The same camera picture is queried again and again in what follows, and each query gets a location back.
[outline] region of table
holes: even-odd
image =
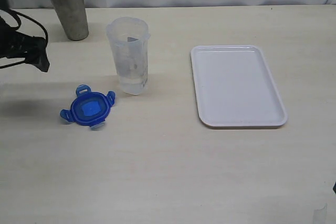
[[[53,10],[23,10],[50,33],[50,71],[1,71],[0,219],[7,223],[311,223],[336,221],[335,6],[88,9],[69,41]],[[149,89],[118,88],[105,26],[149,24]],[[33,23],[21,29],[43,32]],[[277,130],[212,130],[197,115],[190,50],[263,49],[285,107]],[[79,84],[114,90],[101,131],[63,125]]]

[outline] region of clear plastic cup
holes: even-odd
[[[106,31],[121,89],[132,95],[142,93],[148,81],[148,25],[138,18],[122,17]]]

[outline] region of blue lid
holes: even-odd
[[[70,110],[61,110],[60,116],[68,122],[76,122],[83,126],[98,126],[105,121],[116,95],[109,91],[107,95],[91,92],[87,85],[76,89],[77,98],[72,102]]]

